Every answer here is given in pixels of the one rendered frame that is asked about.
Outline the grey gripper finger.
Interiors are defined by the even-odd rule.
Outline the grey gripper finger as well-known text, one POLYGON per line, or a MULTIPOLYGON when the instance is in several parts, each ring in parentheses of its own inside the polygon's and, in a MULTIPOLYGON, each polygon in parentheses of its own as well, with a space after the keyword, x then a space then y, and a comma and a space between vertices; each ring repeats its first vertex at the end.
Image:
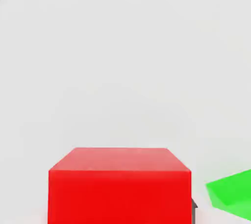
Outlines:
POLYGON ((196 224, 196 209, 198 208, 195 201, 192 199, 192 224, 196 224))

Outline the small red cube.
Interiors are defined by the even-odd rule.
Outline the small red cube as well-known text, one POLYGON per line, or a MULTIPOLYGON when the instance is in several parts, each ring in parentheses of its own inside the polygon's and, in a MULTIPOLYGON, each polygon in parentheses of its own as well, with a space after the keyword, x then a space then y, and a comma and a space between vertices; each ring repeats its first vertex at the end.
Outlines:
POLYGON ((49 170, 48 224, 192 224, 191 171, 164 148, 75 148, 49 170))

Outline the small green cube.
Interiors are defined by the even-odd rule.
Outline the small green cube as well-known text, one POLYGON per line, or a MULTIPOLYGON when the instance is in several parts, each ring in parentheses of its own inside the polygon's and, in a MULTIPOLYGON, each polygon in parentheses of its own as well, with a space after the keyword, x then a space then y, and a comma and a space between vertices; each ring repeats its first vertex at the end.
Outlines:
POLYGON ((251 221, 251 169, 206 184, 213 207, 251 221))

